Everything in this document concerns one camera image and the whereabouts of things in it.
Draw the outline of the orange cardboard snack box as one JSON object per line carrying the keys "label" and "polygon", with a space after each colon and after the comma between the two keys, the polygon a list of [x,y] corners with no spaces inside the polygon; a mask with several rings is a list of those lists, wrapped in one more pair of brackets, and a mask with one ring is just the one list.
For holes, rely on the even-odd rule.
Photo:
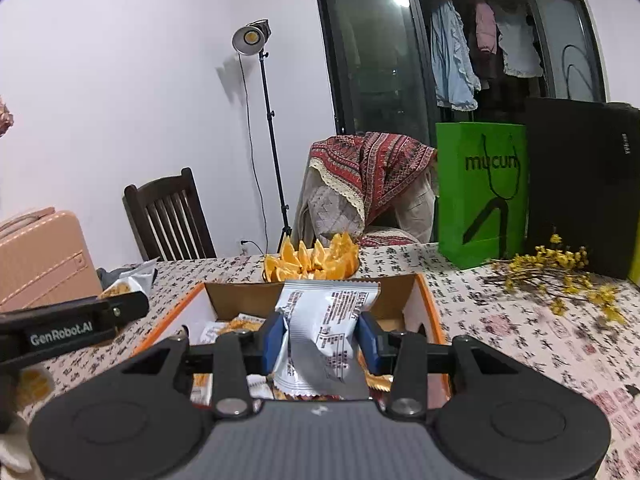
{"label": "orange cardboard snack box", "polygon": [[284,316],[284,337],[270,374],[278,398],[356,400],[390,390],[390,374],[364,369],[363,355],[375,343],[357,339],[363,312],[382,330],[422,332],[432,344],[445,341],[426,281],[410,274],[361,281],[204,283],[170,308],[138,348],[145,350],[180,327],[188,330],[191,344],[209,344],[232,322],[258,325],[273,311]]}

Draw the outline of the pink artificial flowers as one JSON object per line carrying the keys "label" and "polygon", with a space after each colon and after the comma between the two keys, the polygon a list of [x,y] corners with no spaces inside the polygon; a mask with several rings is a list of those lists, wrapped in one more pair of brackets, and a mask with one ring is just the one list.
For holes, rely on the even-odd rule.
{"label": "pink artificial flowers", "polygon": [[0,99],[0,136],[4,136],[13,125],[14,117],[6,103]]}

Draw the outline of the hanging pink garment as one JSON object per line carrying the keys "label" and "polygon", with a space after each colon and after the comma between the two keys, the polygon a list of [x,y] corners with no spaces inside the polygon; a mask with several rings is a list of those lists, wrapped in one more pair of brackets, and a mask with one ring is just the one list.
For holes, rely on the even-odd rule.
{"label": "hanging pink garment", "polygon": [[480,52],[496,54],[498,47],[497,24],[494,10],[484,0],[475,3],[476,41]]}

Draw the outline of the pink small suitcase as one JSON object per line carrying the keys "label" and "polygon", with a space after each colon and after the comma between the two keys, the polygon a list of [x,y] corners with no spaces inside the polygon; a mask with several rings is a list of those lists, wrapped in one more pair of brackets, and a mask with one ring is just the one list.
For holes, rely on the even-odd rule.
{"label": "pink small suitcase", "polygon": [[1,222],[1,310],[32,309],[102,292],[79,220],[35,209]]}

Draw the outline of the hanging blue shirt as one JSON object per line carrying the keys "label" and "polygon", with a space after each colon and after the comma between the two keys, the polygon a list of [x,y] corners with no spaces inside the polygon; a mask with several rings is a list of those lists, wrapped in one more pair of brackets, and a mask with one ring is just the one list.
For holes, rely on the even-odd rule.
{"label": "hanging blue shirt", "polygon": [[438,106],[458,112],[477,109],[475,93],[482,86],[473,72],[462,18],[452,0],[433,0],[431,66]]}

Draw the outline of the white silver crisp packet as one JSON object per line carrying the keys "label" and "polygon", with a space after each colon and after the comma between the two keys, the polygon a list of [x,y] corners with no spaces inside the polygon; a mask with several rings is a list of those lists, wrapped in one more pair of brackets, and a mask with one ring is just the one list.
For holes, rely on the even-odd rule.
{"label": "white silver crisp packet", "polygon": [[367,398],[355,330],[379,293],[375,282],[286,282],[276,304],[285,334],[272,372],[274,386],[292,398]]}

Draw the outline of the red patterned cloth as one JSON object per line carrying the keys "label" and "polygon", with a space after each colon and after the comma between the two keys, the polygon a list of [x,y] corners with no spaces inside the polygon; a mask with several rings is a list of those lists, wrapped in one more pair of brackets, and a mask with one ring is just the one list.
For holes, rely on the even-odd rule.
{"label": "red patterned cloth", "polygon": [[367,132],[314,142],[309,156],[323,183],[370,224],[431,166],[437,150],[404,134]]}

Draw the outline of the hanging white garment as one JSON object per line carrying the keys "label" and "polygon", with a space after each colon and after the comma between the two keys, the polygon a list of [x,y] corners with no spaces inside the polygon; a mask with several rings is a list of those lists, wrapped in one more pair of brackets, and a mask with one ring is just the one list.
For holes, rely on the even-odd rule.
{"label": "hanging white garment", "polygon": [[499,32],[498,45],[503,53],[504,73],[518,78],[544,76],[540,56],[534,47],[534,30],[527,24],[524,6],[506,11],[496,4],[494,13]]}

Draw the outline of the grey purple folded cloth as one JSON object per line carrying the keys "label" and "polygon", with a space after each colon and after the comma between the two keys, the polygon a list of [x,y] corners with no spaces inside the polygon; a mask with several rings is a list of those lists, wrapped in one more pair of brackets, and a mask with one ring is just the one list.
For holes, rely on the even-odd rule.
{"label": "grey purple folded cloth", "polygon": [[111,271],[107,271],[104,268],[97,268],[96,275],[100,281],[103,290],[113,285],[120,277],[122,272],[125,272],[126,268],[117,268]]}

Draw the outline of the chair under cloth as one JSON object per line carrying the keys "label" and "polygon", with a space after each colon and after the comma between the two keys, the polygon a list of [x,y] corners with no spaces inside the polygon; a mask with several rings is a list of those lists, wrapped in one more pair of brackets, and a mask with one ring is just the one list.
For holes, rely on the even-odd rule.
{"label": "chair under cloth", "polygon": [[427,169],[394,198],[390,208],[370,224],[358,209],[322,180],[321,172],[308,167],[297,203],[292,241],[324,246],[336,233],[346,232],[362,247],[425,244],[432,238],[436,217],[437,180]]}

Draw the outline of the dark wooden chair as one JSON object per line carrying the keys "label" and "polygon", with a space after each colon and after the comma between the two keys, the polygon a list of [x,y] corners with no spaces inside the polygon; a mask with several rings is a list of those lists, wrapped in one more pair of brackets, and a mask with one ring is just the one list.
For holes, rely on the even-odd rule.
{"label": "dark wooden chair", "polygon": [[145,260],[216,258],[190,167],[176,176],[127,185],[122,201]]}

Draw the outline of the black paper shopping bag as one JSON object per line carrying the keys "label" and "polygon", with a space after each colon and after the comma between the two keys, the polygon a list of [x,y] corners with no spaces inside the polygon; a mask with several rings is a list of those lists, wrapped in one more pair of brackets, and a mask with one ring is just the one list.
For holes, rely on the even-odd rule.
{"label": "black paper shopping bag", "polygon": [[529,99],[527,246],[558,234],[587,269],[628,278],[639,238],[639,110],[627,103]]}

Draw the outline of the yellow flower branch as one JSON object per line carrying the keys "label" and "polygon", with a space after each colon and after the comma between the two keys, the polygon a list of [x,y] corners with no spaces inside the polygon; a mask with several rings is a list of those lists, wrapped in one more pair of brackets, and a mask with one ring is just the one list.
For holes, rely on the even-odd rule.
{"label": "yellow flower branch", "polygon": [[588,266],[585,246],[571,250],[553,233],[549,243],[536,246],[532,254],[492,260],[484,282],[507,294],[526,294],[556,316],[566,315],[570,306],[592,307],[598,311],[600,323],[626,325],[617,301],[620,286],[591,273]]}

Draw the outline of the green paper shopping bag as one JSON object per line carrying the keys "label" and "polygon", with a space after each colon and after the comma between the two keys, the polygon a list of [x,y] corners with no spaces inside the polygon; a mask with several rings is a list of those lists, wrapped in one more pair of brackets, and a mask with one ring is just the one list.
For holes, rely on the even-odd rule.
{"label": "green paper shopping bag", "polygon": [[523,251],[528,205],[526,129],[439,122],[438,248],[460,269]]}

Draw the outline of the white gold oat crisp packet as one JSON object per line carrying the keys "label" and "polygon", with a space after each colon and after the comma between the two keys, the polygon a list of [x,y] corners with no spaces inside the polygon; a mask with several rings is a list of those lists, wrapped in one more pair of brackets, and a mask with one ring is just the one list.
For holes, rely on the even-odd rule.
{"label": "white gold oat crisp packet", "polygon": [[127,292],[144,292],[150,296],[152,285],[157,276],[157,261],[148,260],[136,266],[126,266],[126,271],[109,288],[100,293],[100,298],[118,296]]}

